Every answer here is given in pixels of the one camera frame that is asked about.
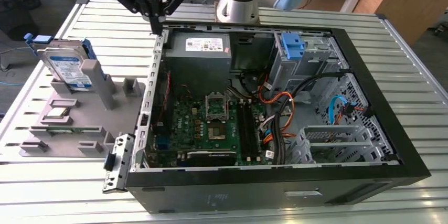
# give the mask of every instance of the circuit board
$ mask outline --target circuit board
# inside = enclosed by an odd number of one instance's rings
[[[173,123],[171,136],[160,136],[156,143],[165,151],[159,154],[161,167],[176,167],[179,153],[189,151],[236,152],[236,165],[261,165],[264,160],[253,158],[248,160],[241,157],[240,134],[239,134],[239,102],[227,102],[227,108],[219,103],[205,106],[205,100],[180,100],[175,102]],[[227,120],[207,120],[205,110],[215,113],[228,111]],[[259,116],[264,114],[265,107],[261,104],[252,104],[252,115],[255,126],[259,126]]]

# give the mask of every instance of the perforated metal panel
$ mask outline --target perforated metal panel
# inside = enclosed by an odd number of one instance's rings
[[[349,103],[352,102],[356,103],[357,107],[368,106],[368,102],[360,90],[359,84],[355,80],[355,77],[351,74],[348,74],[340,80],[332,80],[331,85],[328,85],[328,88],[320,97],[319,107],[317,107],[319,119],[323,124],[329,123],[329,118],[328,118],[328,109],[331,109],[328,107],[329,100],[336,95],[343,95],[347,98]],[[336,99],[336,102],[332,108],[335,115],[337,115],[337,111],[343,106],[344,106],[343,102],[339,99]],[[372,148],[372,151],[376,153],[376,156],[377,156],[377,161],[380,161],[384,158],[385,154],[393,154],[393,149],[391,147],[389,141],[385,138],[379,121],[375,116],[365,117],[363,116],[361,111],[355,110],[352,112],[352,117],[343,116],[339,124],[340,125],[363,125],[371,130],[373,134],[372,142],[375,143],[377,147],[380,147],[380,148]],[[353,154],[349,156],[356,157],[356,154],[357,154],[357,151],[353,150]]]
[[[183,5],[173,20],[215,21],[213,6]],[[0,124],[1,221],[35,223],[444,223],[448,220],[448,107],[437,84],[385,24],[369,14],[260,9],[263,24],[344,28],[392,109],[431,170],[432,177],[373,196],[353,206],[268,209],[225,213],[151,215],[129,193],[101,194],[103,160],[24,158],[16,146],[24,127],[37,119],[52,88],[40,63]],[[75,6],[59,32],[88,37],[104,71],[115,80],[144,81],[152,65],[155,37],[149,24],[116,1],[91,0]]]

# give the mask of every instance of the blue hard drive label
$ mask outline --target blue hard drive label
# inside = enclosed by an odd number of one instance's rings
[[[79,58],[51,56],[49,59],[57,74],[73,89],[87,90],[92,86],[89,77],[81,72]]]

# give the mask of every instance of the black bezel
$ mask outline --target black bezel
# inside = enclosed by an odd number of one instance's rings
[[[344,29],[201,22],[165,22],[164,25],[168,28],[171,26],[179,26],[176,29],[185,31],[200,31],[196,30],[196,26],[205,27],[207,30],[209,30],[211,26],[219,25],[220,27],[239,26],[240,28],[245,28],[247,31],[252,31],[252,28],[275,28],[284,31],[301,29],[329,32],[340,46],[341,53],[344,54],[345,60],[351,66],[355,78],[373,109],[384,134],[391,140],[391,144],[395,148],[401,164],[293,169],[273,168],[253,170],[217,170],[199,172],[184,172],[179,170],[147,173],[131,172],[128,174],[127,187],[276,183],[333,179],[372,179],[375,182],[391,182],[393,186],[400,186],[409,185],[431,176],[429,170],[412,145],[404,128]]]

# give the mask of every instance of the white label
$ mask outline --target white label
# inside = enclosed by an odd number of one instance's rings
[[[285,191],[287,197],[304,197],[304,196],[321,196],[323,194],[319,191]]]
[[[264,82],[263,86],[264,86],[264,87],[265,87],[268,90],[271,90],[271,89],[272,89],[272,85],[271,85],[271,84],[268,84],[267,82]]]
[[[185,51],[223,52],[223,39],[217,38],[188,38]]]
[[[273,152],[271,152],[271,151],[265,151],[267,153],[265,153],[265,157],[267,158],[269,158],[269,159],[273,159]]]
[[[51,56],[49,59],[56,72],[71,87],[88,88],[92,86],[89,77],[80,70],[81,62],[76,57]]]

